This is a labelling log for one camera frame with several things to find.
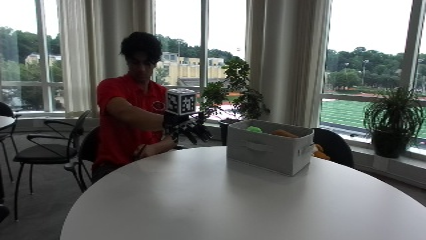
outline tennis ball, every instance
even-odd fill
[[[263,133],[263,129],[260,129],[259,127],[249,126],[247,130],[251,132]]]

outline marker cube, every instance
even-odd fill
[[[176,115],[196,113],[197,94],[185,88],[169,89],[167,94],[167,111]]]

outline flower pot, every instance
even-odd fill
[[[236,122],[240,122],[239,119],[227,118],[219,121],[219,126],[221,127],[221,141],[223,146],[227,146],[227,139],[228,139],[228,126]]]
[[[401,133],[376,130],[372,136],[376,154],[386,158],[398,158],[408,149],[408,139]]]

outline short sleeve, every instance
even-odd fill
[[[119,83],[118,79],[106,79],[100,82],[96,89],[98,94],[98,106],[100,108],[100,113],[106,114],[106,108],[110,100],[115,97],[126,98],[126,91],[122,87],[123,84]]]

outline white curtain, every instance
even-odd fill
[[[153,0],[58,0],[67,117],[91,109],[96,86],[127,73],[122,40],[134,31],[153,32]]]
[[[248,61],[267,120],[315,127],[331,0],[249,0]]]
[[[84,0],[58,0],[66,117],[91,109],[90,63]]]

